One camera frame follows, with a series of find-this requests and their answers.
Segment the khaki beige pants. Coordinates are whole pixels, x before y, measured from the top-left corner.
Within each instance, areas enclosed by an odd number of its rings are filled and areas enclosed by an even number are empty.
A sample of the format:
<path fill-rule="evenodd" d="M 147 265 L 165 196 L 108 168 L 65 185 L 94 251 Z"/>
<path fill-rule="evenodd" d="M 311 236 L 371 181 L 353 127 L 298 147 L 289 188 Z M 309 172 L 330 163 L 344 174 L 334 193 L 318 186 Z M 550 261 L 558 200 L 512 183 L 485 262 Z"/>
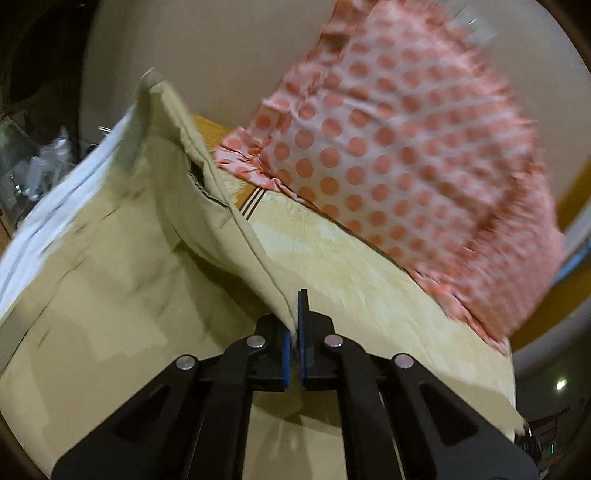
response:
<path fill-rule="evenodd" d="M 112 133 L 28 215 L 1 262 L 1 414 L 28 461 L 57 461 L 178 356 L 214 356 L 297 292 L 322 310 L 356 239 L 284 196 L 253 227 L 176 90 L 141 80 Z"/>

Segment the yellow patterned bedsheet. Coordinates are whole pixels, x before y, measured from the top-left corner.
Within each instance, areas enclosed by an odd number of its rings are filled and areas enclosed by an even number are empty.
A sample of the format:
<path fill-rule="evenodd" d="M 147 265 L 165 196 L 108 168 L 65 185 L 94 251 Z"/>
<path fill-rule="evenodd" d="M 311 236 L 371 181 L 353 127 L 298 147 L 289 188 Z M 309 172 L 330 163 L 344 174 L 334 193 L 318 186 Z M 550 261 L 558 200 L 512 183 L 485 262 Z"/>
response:
<path fill-rule="evenodd" d="M 448 318 L 407 272 L 286 195 L 221 179 L 273 266 L 339 332 L 370 353 L 412 354 L 508 438 L 522 431 L 512 361 Z"/>

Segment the polka dot pillow front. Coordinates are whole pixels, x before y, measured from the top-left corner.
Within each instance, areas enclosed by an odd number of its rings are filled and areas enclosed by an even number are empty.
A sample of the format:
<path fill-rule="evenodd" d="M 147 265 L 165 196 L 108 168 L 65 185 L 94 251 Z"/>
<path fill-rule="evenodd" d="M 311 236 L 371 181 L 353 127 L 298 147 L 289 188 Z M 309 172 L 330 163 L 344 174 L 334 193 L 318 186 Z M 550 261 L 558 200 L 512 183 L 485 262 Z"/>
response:
<path fill-rule="evenodd" d="M 562 263 L 534 123 L 467 31 L 423 1 L 335 4 L 214 159 L 381 250 L 499 351 Z"/>

